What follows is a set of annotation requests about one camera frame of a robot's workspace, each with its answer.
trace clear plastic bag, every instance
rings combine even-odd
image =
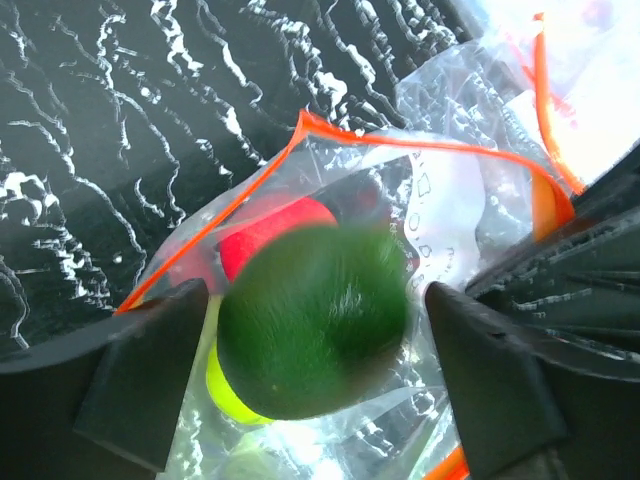
[[[524,90],[512,112],[580,193],[640,137],[629,121],[640,108],[640,4],[485,0],[483,8],[480,44]]]
[[[519,188],[508,178],[501,185],[485,180],[481,165],[502,163],[539,179],[533,189],[518,193],[529,205],[544,206],[538,215],[528,213],[534,232],[548,232],[572,217],[561,187],[535,162],[435,134],[358,136],[302,112],[283,152],[167,239],[119,311],[187,278],[203,277],[212,295],[223,295],[229,280],[221,242],[265,219],[277,223],[288,208],[311,199],[339,225],[385,226],[393,233],[406,254],[413,329],[387,382],[356,405],[303,421],[243,424],[216,407],[205,385],[215,342],[212,309],[169,464],[158,478],[420,479],[445,459],[441,468],[459,468],[462,456],[422,297],[435,280],[463,287],[483,261],[499,255],[478,241],[478,231],[484,228],[491,236],[490,227],[482,227],[487,195],[500,199]],[[501,235],[505,232],[495,231],[495,244],[504,252],[508,245]]]

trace plastic bag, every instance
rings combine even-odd
[[[640,137],[640,42],[632,0],[485,0],[481,45],[524,92],[510,108],[575,193]]]
[[[224,294],[229,284],[220,242],[311,198],[338,224],[385,226],[395,235],[407,258],[412,332],[386,384],[358,404],[304,421],[245,425],[216,408],[207,392],[204,370],[215,342],[215,319],[208,319],[169,465],[158,478],[420,479],[438,464],[439,471],[464,467],[422,297],[435,280],[463,287],[497,255],[477,239],[487,193],[499,199],[517,186],[486,182],[480,165],[507,162],[540,179],[520,192],[538,211],[529,213],[538,236],[573,216],[552,177],[517,155],[434,134],[358,136],[302,112],[290,144],[275,159],[167,239],[119,311],[187,278],[203,277],[212,295]]]
[[[396,108],[411,129],[523,155],[553,175],[569,193],[544,147],[531,138],[510,108],[520,92],[504,64],[493,59],[478,41],[471,41],[425,62],[396,85],[395,98]],[[537,180],[508,162],[482,162],[480,169],[490,187],[478,241],[483,251],[494,248],[495,254],[501,255],[505,247],[531,232],[529,192]]]

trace orange zipper seal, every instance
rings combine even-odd
[[[547,71],[547,47],[544,35],[545,21],[544,13],[537,13],[533,17],[534,21],[540,22],[540,31],[536,34],[533,47],[533,71],[534,87],[536,93],[536,115],[540,126],[540,135],[544,146],[547,148],[549,158],[553,167],[562,175],[562,178],[569,188],[577,195],[581,195],[586,189],[586,185],[571,171],[564,162],[562,151],[553,133],[552,118],[553,100],[549,88],[549,73]]]
[[[209,233],[222,224],[245,200],[253,195],[258,188],[275,172],[280,165],[285,161],[293,149],[306,138],[308,134],[315,134],[325,139],[334,140],[345,145],[392,145],[396,147],[404,148],[419,148],[430,150],[442,150],[451,152],[465,152],[476,155],[483,155],[486,157],[492,157],[502,160],[510,161],[527,167],[532,174],[538,175],[546,180],[546,183],[550,187],[550,191],[553,195],[553,201],[556,207],[556,218],[559,225],[562,225],[574,216],[573,205],[571,201],[562,191],[562,188],[555,182],[553,177],[537,163],[521,157],[511,152],[501,152],[497,150],[491,150],[486,147],[478,145],[467,145],[447,142],[419,142],[411,140],[401,140],[398,138],[390,138],[382,135],[368,134],[358,136],[354,132],[344,131],[338,127],[335,127],[322,118],[306,112],[301,111],[298,118],[298,124],[291,137],[290,142],[280,152],[280,154],[274,159],[274,161],[267,166],[264,172],[256,178],[247,188],[242,191],[237,197],[235,197],[229,205],[227,205],[222,212],[220,212],[211,222],[205,225],[202,230],[191,237],[182,247],[180,247],[173,255],[171,255],[167,261],[162,264],[157,270],[155,270],[149,277],[144,280],[134,291],[127,297],[127,299],[118,307],[116,314],[123,313],[129,310],[151,289],[151,287],[165,274],[167,271],[191,248],[197,245],[202,239],[204,239]]]

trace red ball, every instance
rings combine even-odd
[[[268,194],[250,200],[233,217],[233,223],[248,223],[232,227],[232,233],[220,242],[220,260],[229,281],[233,282],[251,257],[283,233],[305,225],[337,223],[327,207],[309,197],[266,213],[291,200],[288,195]]]

